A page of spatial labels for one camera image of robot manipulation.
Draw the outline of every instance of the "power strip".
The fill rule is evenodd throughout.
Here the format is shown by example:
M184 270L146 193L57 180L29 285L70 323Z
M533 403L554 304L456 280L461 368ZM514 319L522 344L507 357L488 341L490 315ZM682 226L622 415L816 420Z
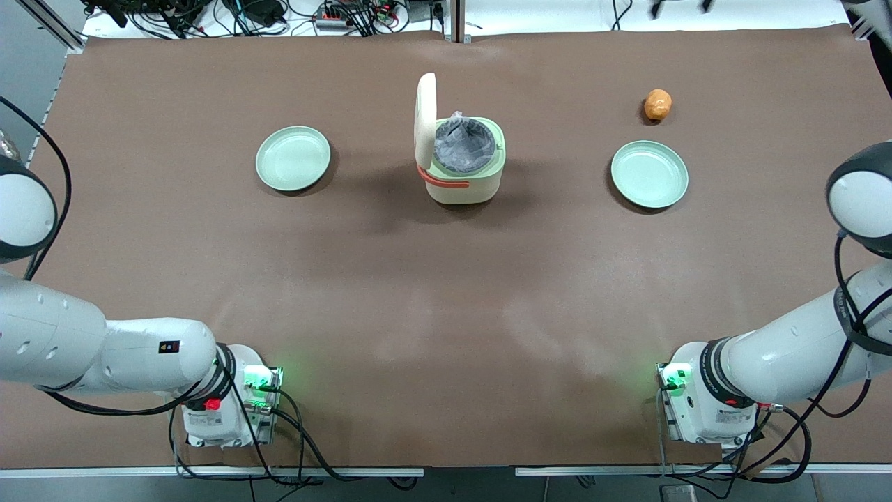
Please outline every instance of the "power strip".
M347 20L341 14L327 10L325 5L323 3L316 10L316 28L319 31L346 31L349 28Z

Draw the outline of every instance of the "brown table cover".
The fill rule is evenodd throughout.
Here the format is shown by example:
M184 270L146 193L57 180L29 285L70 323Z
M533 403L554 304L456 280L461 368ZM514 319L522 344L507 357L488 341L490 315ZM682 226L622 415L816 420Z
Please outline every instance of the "brown table cover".
M489 204L437 205L415 173L427 71L440 116L504 130ZM640 114L652 88L674 100L659 125ZM259 181L254 156L295 124L322 131L333 157L315 187L286 195ZM284 366L331 464L653 464L654 364L833 287L824 183L890 126L870 51L843 25L471 45L94 39L69 58L47 123L74 198L36 280L109 319L195 318L254 347ZM636 210L611 187L613 153L636 139L687 164L674 207ZM46 144L33 167L61 194ZM873 260L847 247L848 271ZM844 422L809 421L813 461L892 461L892 381L877 380ZM163 415L93 417L25 385L0 392L2 467L171 463ZM674 461L717 455L672 446ZM296 462L285 435L266 450ZM245 449L186 456L256 462Z

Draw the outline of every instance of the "gray floor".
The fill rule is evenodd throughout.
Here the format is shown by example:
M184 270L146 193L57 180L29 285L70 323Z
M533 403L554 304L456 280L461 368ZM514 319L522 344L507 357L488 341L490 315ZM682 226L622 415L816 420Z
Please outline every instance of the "gray floor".
M79 0L51 0L50 4L75 29L83 26ZM50 104L64 65L65 50L12 0L0 0L0 94L40 120ZM24 155L36 133L6 110L0 110L0 128L9 132ZM631 476L598 478L582 489L574 478L552 478L547 500L660 500L659 487L676 481ZM393 489L385 480L342 484L327 482L294 494L288 500L382 501L498 501L538 502L545 494L542 478L516 478L510 469L433 469L408 493ZM287 490L268 481L255 483L256 499L275 502ZM712 497L698 493L700 500ZM892 500L892 476L824 474L780 486L739 483L732 501L783 500L785 502L859 502ZM172 477L64 478L0 480L0 502L111 502L120 500L195 502L196 500L247 501L247 483L186 481Z
M658 502L659 487L676 481L632 476L603 476L595 486L583 489L573 477L554 477L549 480L547 500L575 502L584 500L623 500ZM256 499L275 502L288 492L269 481L254 483ZM879 496L883 489L874 495ZM539 502L545 496L544 478L517 478L508 468L488 469L429 469L411 492L399 492L386 480L369 479L353 483L328 481L319 487L302 489L287 500L329 502L336 500L384 501L424 500L446 502ZM711 500L706 494L701 500ZM250 501L247 482L187 481L177 478L71 478L53 480L0 481L0 502L34 502L67 500L70 502L112 502L119 500L165 502ZM735 485L731 501L783 500L785 502L816 502L812 480L808 476L786 485L767 486L751 482ZM854 500L854 498L825 498L824 500ZM858 500L888 500L886 498L858 498Z

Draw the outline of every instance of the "light green plate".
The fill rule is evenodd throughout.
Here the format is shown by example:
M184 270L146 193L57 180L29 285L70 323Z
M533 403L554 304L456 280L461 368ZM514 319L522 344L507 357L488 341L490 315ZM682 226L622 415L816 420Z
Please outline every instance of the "light green plate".
M276 190L300 190L322 178L331 156L321 132L306 126L286 127L260 145L257 175Z
M644 207L667 207L688 190L688 168L669 146L656 141L633 141L620 148L610 164L619 191Z

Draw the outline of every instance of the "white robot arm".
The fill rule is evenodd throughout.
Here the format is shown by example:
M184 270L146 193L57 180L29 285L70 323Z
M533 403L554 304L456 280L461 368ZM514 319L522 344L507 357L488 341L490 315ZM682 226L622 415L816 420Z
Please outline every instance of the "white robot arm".
M40 179L0 156L0 263L34 255L56 230ZM93 304L0 269L0 380L65 394L158 392L182 401L194 446L272 440L281 370L245 346L218 344L187 319L106 321Z
M892 143L870 146L839 166L827 200L843 230L884 258L847 282L859 313L879 302L863 329L853 328L855 316L837 287L759 330L682 346L659 370L673 439L734 449L753 429L757 404L815 396L845 345L833 387L892 368Z

